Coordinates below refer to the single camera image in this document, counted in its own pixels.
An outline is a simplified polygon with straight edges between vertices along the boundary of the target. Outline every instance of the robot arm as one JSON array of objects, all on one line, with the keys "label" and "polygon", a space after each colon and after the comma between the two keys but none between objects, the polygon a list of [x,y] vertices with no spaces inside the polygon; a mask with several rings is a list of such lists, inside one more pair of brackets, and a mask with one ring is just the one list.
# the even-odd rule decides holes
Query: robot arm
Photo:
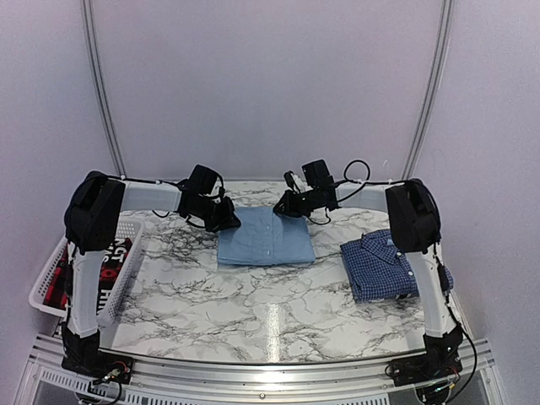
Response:
[{"label": "robot arm", "polygon": [[311,187],[302,192],[292,172],[285,174],[287,190],[274,212],[309,216],[317,208],[368,208],[388,213],[394,245],[406,253],[424,307],[426,354],[394,360],[391,376],[397,386],[426,381],[462,370],[457,349],[463,340],[445,295],[446,271],[436,255],[440,218],[429,190],[420,180],[362,185],[335,182],[323,160],[302,167]]},{"label": "robot arm", "polygon": [[[217,179],[221,181],[219,193],[209,196]],[[62,367],[67,370],[103,378],[112,372],[112,365],[127,365],[129,369],[132,363],[125,356],[99,351],[95,314],[105,250],[115,238],[120,212],[128,210],[176,212],[187,221],[195,216],[210,232],[240,226],[232,201],[224,196],[223,179],[201,165],[195,167],[189,179],[177,184],[89,173],[73,194],[64,217],[70,262],[66,282],[69,305],[62,324]],[[129,372],[123,371],[120,376],[122,382],[129,381]]]},{"label": "robot arm", "polygon": [[[388,213],[387,191],[392,192],[392,188],[400,186],[367,185],[361,192],[342,202],[343,208],[366,208]],[[358,186],[345,183],[340,185],[337,190],[337,199],[340,200],[357,189]],[[392,239],[398,246],[399,238],[395,234],[399,232],[397,225],[393,224],[397,213],[393,212],[391,217]],[[440,287],[440,273],[438,271],[439,263],[435,259],[435,243],[427,247],[424,254],[421,251],[410,251],[405,253],[418,285],[418,291],[424,305],[424,319],[426,335],[435,338],[442,338],[446,333],[451,332],[456,323],[452,320],[448,308],[446,307],[446,296]]]}]

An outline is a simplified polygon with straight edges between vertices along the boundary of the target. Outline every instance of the metal pole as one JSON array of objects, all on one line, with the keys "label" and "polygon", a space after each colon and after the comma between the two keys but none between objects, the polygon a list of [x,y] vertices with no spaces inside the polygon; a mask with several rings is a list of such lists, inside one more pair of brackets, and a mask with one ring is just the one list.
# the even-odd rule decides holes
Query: metal pole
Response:
[{"label": "metal pole", "polygon": [[95,35],[94,10],[91,0],[81,0],[81,7],[83,11],[84,36],[89,54],[90,71],[94,81],[103,128],[105,129],[105,137],[107,144],[109,145],[109,151],[116,173],[119,176],[124,176],[126,174],[126,166],[124,165],[124,160],[122,158],[120,144],[118,143],[109,102],[107,101],[107,94],[105,92],[105,81],[101,71],[100,54],[98,53],[97,38]]},{"label": "metal pole", "polygon": [[409,179],[414,172],[420,156],[420,149],[424,143],[426,132],[429,125],[429,119],[433,110],[435,96],[440,85],[442,72],[445,66],[446,53],[450,40],[451,16],[454,9],[454,0],[443,0],[440,10],[439,33],[435,46],[431,74],[429,75],[428,88],[425,93],[424,103],[416,126],[413,143],[408,153],[407,163],[403,168],[402,179]]}]

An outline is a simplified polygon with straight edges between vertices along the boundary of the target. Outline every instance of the blue checkered shirt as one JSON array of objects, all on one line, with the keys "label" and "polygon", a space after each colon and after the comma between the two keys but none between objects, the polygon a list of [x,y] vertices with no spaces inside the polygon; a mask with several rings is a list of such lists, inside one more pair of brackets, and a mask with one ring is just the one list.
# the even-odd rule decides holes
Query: blue checkered shirt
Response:
[{"label": "blue checkered shirt", "polygon": [[[341,245],[343,262],[357,301],[386,300],[418,295],[413,270],[405,254],[392,242],[389,229],[377,230]],[[450,288],[454,280],[446,269]]]}]

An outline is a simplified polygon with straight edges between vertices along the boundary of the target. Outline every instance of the marble table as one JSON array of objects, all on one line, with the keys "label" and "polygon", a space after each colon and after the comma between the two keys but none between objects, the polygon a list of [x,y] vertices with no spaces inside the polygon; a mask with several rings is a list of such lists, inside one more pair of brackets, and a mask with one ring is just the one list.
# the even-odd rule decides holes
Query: marble table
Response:
[{"label": "marble table", "polygon": [[[272,206],[283,182],[227,182],[240,206]],[[388,228],[384,213],[342,208],[309,224],[316,262],[276,267],[221,266],[217,235],[176,214],[126,216],[146,223],[134,272],[105,347],[174,359],[303,363],[394,354],[424,346],[418,298],[356,304],[339,245]],[[324,213],[314,219],[323,222]]]}]

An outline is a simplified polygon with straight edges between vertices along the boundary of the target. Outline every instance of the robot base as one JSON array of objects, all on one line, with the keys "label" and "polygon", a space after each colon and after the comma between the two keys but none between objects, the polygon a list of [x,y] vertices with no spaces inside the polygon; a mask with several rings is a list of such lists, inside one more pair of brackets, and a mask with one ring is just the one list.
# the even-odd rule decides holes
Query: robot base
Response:
[{"label": "robot base", "polygon": [[429,375],[427,364],[427,354],[419,356],[407,357],[406,359],[395,359],[390,362],[388,367],[388,375],[394,380],[395,386],[406,386],[408,384],[418,384],[436,378],[454,375],[454,370],[460,372],[463,370],[462,362],[457,354],[452,355],[445,367],[442,368],[436,375]]},{"label": "robot base", "polygon": [[64,358],[62,368],[98,380],[114,369],[121,373],[115,377],[122,384],[129,384],[132,378],[133,358],[100,350],[100,332],[88,337],[72,333],[62,324]]},{"label": "robot base", "polygon": [[395,386],[406,386],[459,373],[463,367],[457,349],[462,342],[461,325],[443,337],[424,335],[426,353],[392,360],[387,375]]}]

